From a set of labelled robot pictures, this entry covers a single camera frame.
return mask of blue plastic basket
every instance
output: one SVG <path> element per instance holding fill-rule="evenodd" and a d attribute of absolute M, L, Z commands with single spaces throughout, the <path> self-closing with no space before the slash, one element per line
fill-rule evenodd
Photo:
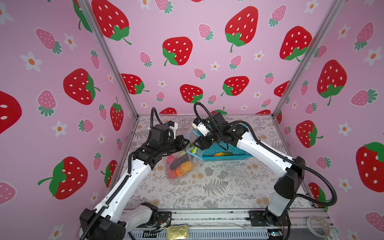
<path fill-rule="evenodd" d="M 231 152 L 233 153 L 233 156 L 214 157 L 214 155 L 219 152 Z M 205 150 L 202 156 L 204 161 L 244 160 L 250 157 L 252 157 L 251 154 L 232 145 L 229 145 L 228 151 L 224 151 L 224 149 L 217 144 L 214 144 L 209 149 Z"/>

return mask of roll of tape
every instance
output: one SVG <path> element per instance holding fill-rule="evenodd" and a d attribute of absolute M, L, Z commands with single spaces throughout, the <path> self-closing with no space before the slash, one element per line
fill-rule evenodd
<path fill-rule="evenodd" d="M 320 235 L 318 232 L 316 232 L 313 229 L 313 226 L 311 225 L 312 219 L 316 219 L 317 221 L 321 222 L 321 224 L 324 227 L 324 231 L 325 231 L 324 235 Z M 315 235 L 316 237 L 326 238 L 326 237 L 329 237 L 331 235 L 331 228 L 328 226 L 328 224 L 321 217 L 312 216 L 312 217 L 307 218 L 307 227 L 311 231 L 311 233 L 313 235 Z"/>

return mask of table surface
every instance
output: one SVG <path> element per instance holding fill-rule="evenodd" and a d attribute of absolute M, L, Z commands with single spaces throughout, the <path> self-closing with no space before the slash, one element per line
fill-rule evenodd
<path fill-rule="evenodd" d="M 188 137 L 195 115 L 161 116 L 162 122 L 179 124 L 177 135 Z M 228 122 L 243 120 L 254 129 L 256 136 L 268 145 L 286 153 L 270 116 L 225 116 Z M 141 116 L 129 152 L 136 150 L 148 137 L 149 116 Z M 166 157 L 141 182 L 127 204 L 134 209 L 141 202 L 166 208 L 265 208 L 272 198 L 273 186 L 279 177 L 255 157 L 241 161 L 201 162 L 195 170 L 178 181 L 167 178 Z M 298 193 L 304 194 L 302 187 Z M 313 204 L 296 198 L 291 208 L 311 208 Z"/>

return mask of strawberry wallpaper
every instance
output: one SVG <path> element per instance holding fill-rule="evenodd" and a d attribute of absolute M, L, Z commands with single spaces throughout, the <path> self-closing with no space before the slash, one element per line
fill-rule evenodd
<path fill-rule="evenodd" d="M 76 239 L 107 192 L 133 118 L 90 31 L 76 1 L 0 1 L 0 239 Z"/>
<path fill-rule="evenodd" d="M 382 9 L 383 1 L 347 1 L 281 110 L 294 155 L 337 191 L 326 208 L 344 240 L 384 239 Z M 306 182 L 330 199 L 317 177 Z"/>
<path fill-rule="evenodd" d="M 273 112 L 332 3 L 88 1 L 139 114 Z"/>

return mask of red strawberry print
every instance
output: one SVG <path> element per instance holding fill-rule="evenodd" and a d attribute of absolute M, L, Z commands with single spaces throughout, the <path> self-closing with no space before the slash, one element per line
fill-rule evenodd
<path fill-rule="evenodd" d="M 177 114 L 177 112 L 174 108 L 166 108 L 163 111 L 161 111 L 159 114 Z"/>
<path fill-rule="evenodd" d="M 14 125 L 22 116 L 22 108 L 18 101 L 0 91 L 0 134 Z"/>
<path fill-rule="evenodd" d="M 310 103 L 308 106 L 305 108 L 305 113 L 311 115 L 313 112 L 316 112 L 317 110 L 317 104 L 316 103 Z"/>
<path fill-rule="evenodd" d="M 225 36 L 227 41 L 240 47 L 249 43 L 256 33 L 259 12 L 257 8 L 249 6 L 236 14 L 225 26 Z"/>
<path fill-rule="evenodd" d="M 56 107 L 56 100 L 49 90 L 43 90 L 37 97 L 37 103 L 40 105 L 37 109 L 42 116 L 46 118 L 55 113 L 53 110 Z"/>
<path fill-rule="evenodd" d="M 209 98 L 208 98 L 208 104 L 209 105 L 212 105 L 212 104 L 214 104 L 215 103 L 215 101 L 217 100 L 217 97 L 216 97 L 216 95 L 212 95 L 212 96 L 210 96 Z"/>
<path fill-rule="evenodd" d="M 269 27 L 273 28 L 278 25 L 279 21 L 283 20 L 286 10 L 286 5 L 281 5 L 280 7 L 276 8 L 272 13 L 272 18 L 269 19 Z"/>
<path fill-rule="evenodd" d="M 264 82 L 268 85 L 272 84 L 274 81 L 275 77 L 273 76 L 273 73 L 267 73 L 265 75 Z"/>
<path fill-rule="evenodd" d="M 172 65 L 184 65 L 191 55 L 192 47 L 192 41 L 185 36 L 165 40 L 163 42 L 163 55 L 167 60 L 164 62 L 164 66 L 168 61 Z"/>
<path fill-rule="evenodd" d="M 285 35 L 280 49 L 280 58 L 284 60 L 299 60 L 298 56 L 303 55 L 312 41 L 312 35 L 302 26 L 296 26 Z"/>
<path fill-rule="evenodd" d="M 290 134 L 290 133 L 291 133 L 291 126 L 286 126 L 286 127 L 284 128 L 284 133 L 285 133 L 286 135 Z"/>
<path fill-rule="evenodd" d="M 310 120 L 296 126 L 296 136 L 306 148 L 312 147 L 316 143 L 316 138 L 323 138 L 323 136 L 317 137 L 317 128 Z"/>
<path fill-rule="evenodd" d="M 336 60 L 328 61 L 320 74 L 317 82 L 317 92 L 323 98 L 329 98 L 328 106 L 331 104 L 332 96 L 339 94 L 347 82 L 347 73 Z"/>
<path fill-rule="evenodd" d="M 164 11 L 165 14 L 172 12 L 172 3 L 168 0 L 155 0 L 156 6 L 160 11 Z"/>
<path fill-rule="evenodd" d="M 359 34 L 356 37 L 357 42 L 355 42 L 355 50 L 359 51 L 363 49 L 368 44 L 368 40 L 373 36 L 373 22 L 368 22 L 361 29 Z"/>
<path fill-rule="evenodd" d="M 151 58 L 145 52 L 140 53 L 140 61 L 146 66 L 150 68 L 152 66 Z"/>
<path fill-rule="evenodd" d="M 303 85 L 301 86 L 301 95 L 304 96 L 308 91 L 308 80 L 305 79 Z"/>
<path fill-rule="evenodd" d="M 180 87 L 180 93 L 187 103 L 197 103 L 203 98 L 203 90 L 193 85 L 184 84 Z"/>
<path fill-rule="evenodd" d="M 83 23 L 83 26 L 85 27 L 85 29 L 87 29 L 88 31 L 92 32 L 92 30 L 91 30 L 87 20 L 84 17 L 83 11 L 80 9 L 79 3 L 77 2 L 77 0 L 72 0 L 72 2 L 73 2 L 74 11 L 76 12 L 76 15 L 80 18 L 79 30 L 81 30 L 80 23 Z"/>
<path fill-rule="evenodd" d="M 101 170 L 101 173 L 105 175 L 104 183 L 105 183 L 105 186 L 107 187 L 109 187 L 109 184 L 111 183 L 113 174 L 115 173 L 115 170 L 116 170 L 116 166 L 117 166 L 117 162 L 115 160 L 112 160 L 108 164 L 107 168 L 105 169 L 105 173 L 103 173 L 103 171 Z"/>
<path fill-rule="evenodd" d="M 308 186 L 310 187 L 310 191 L 313 195 L 313 198 L 317 201 L 320 201 L 320 202 L 326 202 L 326 197 L 325 197 L 325 193 L 324 191 L 319 187 L 319 185 L 317 185 L 316 183 L 314 182 L 311 182 L 308 184 Z"/>
<path fill-rule="evenodd" d="M 282 97 L 283 94 L 284 94 L 284 92 L 285 92 L 285 90 L 286 90 L 286 88 L 287 88 L 287 86 L 288 86 L 288 84 L 289 84 L 289 81 L 287 81 L 287 82 L 285 82 L 285 83 L 283 83 L 283 84 L 277 86 L 277 87 L 275 88 L 275 90 L 273 91 L 273 93 L 274 93 L 276 96 L 278 96 L 278 97 Z"/>
<path fill-rule="evenodd" d="M 91 51 L 91 61 L 92 61 L 93 65 L 95 66 L 95 68 L 99 69 L 100 61 L 99 61 L 98 55 L 96 54 L 95 49 L 92 49 L 92 51 Z"/>
<path fill-rule="evenodd" d="M 279 114 L 278 114 L 277 117 L 276 117 L 276 120 L 277 120 L 277 122 L 280 124 L 282 119 L 283 119 L 283 114 L 282 114 L 281 111 L 280 111 Z"/>
<path fill-rule="evenodd" d="M 66 199 L 79 190 L 87 181 L 88 171 L 79 160 L 66 157 L 53 169 L 53 176 L 37 183 L 51 180 L 49 190 L 56 199 Z"/>
<path fill-rule="evenodd" d="M 156 100 L 157 100 L 158 102 L 162 102 L 162 101 L 164 101 L 164 98 L 165 98 L 165 97 L 166 97 L 166 96 L 164 95 L 163 92 L 159 92 L 159 93 L 156 94 Z"/>
<path fill-rule="evenodd" d="M 94 87 L 93 79 L 82 68 L 76 69 L 64 78 L 63 82 L 65 93 L 81 104 L 89 105 L 96 96 L 96 91 L 100 89 Z"/>
<path fill-rule="evenodd" d="M 375 192 L 384 192 L 384 145 L 371 142 L 359 148 L 356 164 L 362 183 Z"/>
<path fill-rule="evenodd" d="M 103 35 L 115 41 L 129 35 L 129 22 L 124 13 L 107 0 L 92 0 L 92 11 Z"/>
<path fill-rule="evenodd" d="M 193 73 L 195 74 L 195 77 L 200 78 L 200 79 L 205 79 L 207 77 L 206 74 L 204 73 L 204 71 L 201 69 L 198 69 L 198 68 L 195 68 Z"/>
<path fill-rule="evenodd" d="M 263 111 L 260 111 L 260 112 L 258 112 L 258 113 L 256 113 L 256 114 L 271 114 L 271 110 L 263 110 Z"/>
<path fill-rule="evenodd" d="M 211 27 L 206 24 L 199 25 L 200 37 L 205 38 L 206 41 L 210 41 L 214 37 L 214 32 L 211 31 Z"/>
<path fill-rule="evenodd" d="M 371 224 L 372 227 L 376 228 L 380 232 L 384 232 L 384 216 L 382 216 L 378 212 L 367 213 L 365 215 L 365 220 L 367 220 L 367 222 Z"/>
<path fill-rule="evenodd" d="M 218 109 L 218 110 L 212 111 L 211 114 L 214 114 L 214 113 L 227 114 L 227 112 L 224 112 L 224 109 L 225 107 L 223 107 L 223 110 Z"/>
<path fill-rule="evenodd" d="M 367 103 L 371 104 L 374 101 L 377 100 L 377 96 L 379 94 L 376 92 L 376 90 L 369 89 L 368 91 L 363 89 L 358 91 L 352 98 L 351 103 L 353 105 L 362 107 L 367 105 Z"/>
<path fill-rule="evenodd" d="M 140 94 L 143 91 L 149 92 L 148 90 L 144 90 L 144 82 L 138 76 L 125 73 L 122 73 L 121 76 L 129 93 L 135 95 Z"/>
<path fill-rule="evenodd" d="M 78 126 L 79 126 L 79 130 L 82 132 L 88 133 L 93 129 L 93 123 L 88 119 L 81 120 Z"/>
<path fill-rule="evenodd" d="M 327 169 L 331 167 L 331 161 L 327 157 L 319 157 L 316 160 L 316 164 L 322 169 Z"/>
<path fill-rule="evenodd" d="M 267 99 L 263 102 L 262 108 L 266 108 L 268 105 L 270 105 L 272 102 L 272 99 Z"/>
<path fill-rule="evenodd" d="M 97 152 L 93 160 L 93 168 L 95 169 L 95 171 L 99 169 L 100 165 L 101 165 L 101 153 Z"/>
<path fill-rule="evenodd" d="M 224 92 L 220 95 L 227 94 L 228 96 L 237 96 L 244 91 L 249 83 L 249 78 L 246 76 L 238 76 L 227 78 L 223 84 Z"/>
<path fill-rule="evenodd" d="M 116 144 L 118 145 L 118 150 L 121 151 L 122 142 L 121 142 L 121 139 L 120 139 L 120 138 L 118 138 L 118 139 L 116 140 Z"/>
<path fill-rule="evenodd" d="M 0 206 L 16 197 L 17 190 L 10 183 L 0 181 Z"/>
<path fill-rule="evenodd" d="M 122 120 L 124 118 L 124 112 L 122 110 L 121 105 L 118 102 L 117 97 L 116 97 L 116 103 L 112 104 L 109 114 L 111 115 L 113 128 L 116 131 L 119 131 L 122 125 Z"/>
<path fill-rule="evenodd" d="M 316 51 L 313 54 L 314 58 L 321 58 L 325 52 L 327 52 L 327 47 L 324 45 L 321 45 L 319 48 L 316 49 Z"/>
<path fill-rule="evenodd" d="M 240 63 L 241 63 L 241 56 L 238 55 L 232 58 L 231 63 L 229 64 L 229 68 L 232 70 L 235 70 L 237 66 L 240 65 Z"/>
<path fill-rule="evenodd" d="M 105 109 L 105 107 L 104 107 L 103 104 L 100 104 L 100 105 L 99 105 L 99 111 L 100 111 L 100 117 L 101 117 L 103 120 L 106 120 L 106 119 L 107 119 L 107 110 Z"/>
<path fill-rule="evenodd" d="M 59 41 L 55 41 L 55 37 L 52 33 L 41 28 L 36 28 L 35 32 L 36 36 L 46 49 L 52 50 L 52 52 L 57 55 L 60 55 L 63 52 Z"/>

